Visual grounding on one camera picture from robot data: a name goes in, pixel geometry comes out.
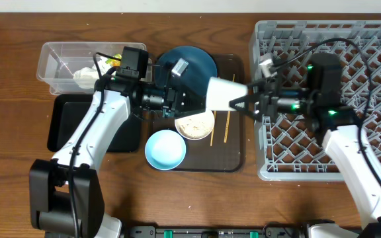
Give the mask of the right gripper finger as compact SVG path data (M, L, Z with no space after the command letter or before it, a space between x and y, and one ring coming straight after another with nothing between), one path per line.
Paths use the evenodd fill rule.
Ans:
M261 121L263 114L260 110L260 98L260 94L245 95L231 100L229 102L229 107L255 121Z
M246 84L248 89L252 89L253 91L264 91L265 85L267 82L264 79L260 79L257 81L250 82Z

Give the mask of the white cup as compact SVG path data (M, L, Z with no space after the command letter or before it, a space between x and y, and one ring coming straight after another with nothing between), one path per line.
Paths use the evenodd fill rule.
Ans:
M206 93L206 108L211 111L235 111L230 101L248 94L246 85L218 77L211 77Z

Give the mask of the yellow green snack wrapper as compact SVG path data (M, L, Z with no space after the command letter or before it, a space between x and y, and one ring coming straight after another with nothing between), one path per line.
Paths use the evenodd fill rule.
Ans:
M107 58L105 63L110 65L111 67L119 67L121 64L121 59L121 54L115 54L114 56Z

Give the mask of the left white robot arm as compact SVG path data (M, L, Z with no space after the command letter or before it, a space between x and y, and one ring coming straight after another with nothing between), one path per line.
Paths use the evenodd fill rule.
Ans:
M105 73L98 71L91 105L65 145L50 160L37 159L29 170L30 220L52 237L120 237L122 222L105 212L98 171L119 127L134 110L160 111L165 118L205 109L204 99L181 78L189 62L163 66L164 85L146 83L149 54L125 47Z

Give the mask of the white tissue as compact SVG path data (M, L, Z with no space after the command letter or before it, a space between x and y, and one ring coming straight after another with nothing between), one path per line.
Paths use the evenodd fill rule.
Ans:
M99 69L102 74L105 74L112 67L119 67L120 61L108 59L105 57L100 57L97 62ZM78 84L82 89L93 89L95 81L99 78L97 72L97 66L94 64L92 67L84 67L80 70L77 70L73 74L73 80Z

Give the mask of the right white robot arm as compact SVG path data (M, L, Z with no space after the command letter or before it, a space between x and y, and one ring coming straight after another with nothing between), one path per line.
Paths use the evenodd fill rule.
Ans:
M381 164L362 128L363 121L351 106L341 102L342 67L338 56L311 56L305 88L284 88L278 78L272 83L250 84L256 92L233 99L229 106L261 120L280 113L301 114L327 156L335 163L349 189L362 221L354 233L334 223L307 225L305 237L381 237Z

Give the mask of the dark blue plate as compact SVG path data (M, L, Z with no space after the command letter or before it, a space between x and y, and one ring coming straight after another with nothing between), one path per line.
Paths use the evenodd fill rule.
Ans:
M218 76L213 57L204 50L194 46L178 46L162 54L154 68L154 79L157 87L163 87L170 77L172 68L180 59L188 65L180 76L180 82L200 97L205 97L211 77Z

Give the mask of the light blue bowl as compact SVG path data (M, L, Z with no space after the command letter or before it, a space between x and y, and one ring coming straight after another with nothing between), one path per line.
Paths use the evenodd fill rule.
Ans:
M178 167L187 153L185 140L172 130L152 134L145 145L146 161L157 170L168 171Z

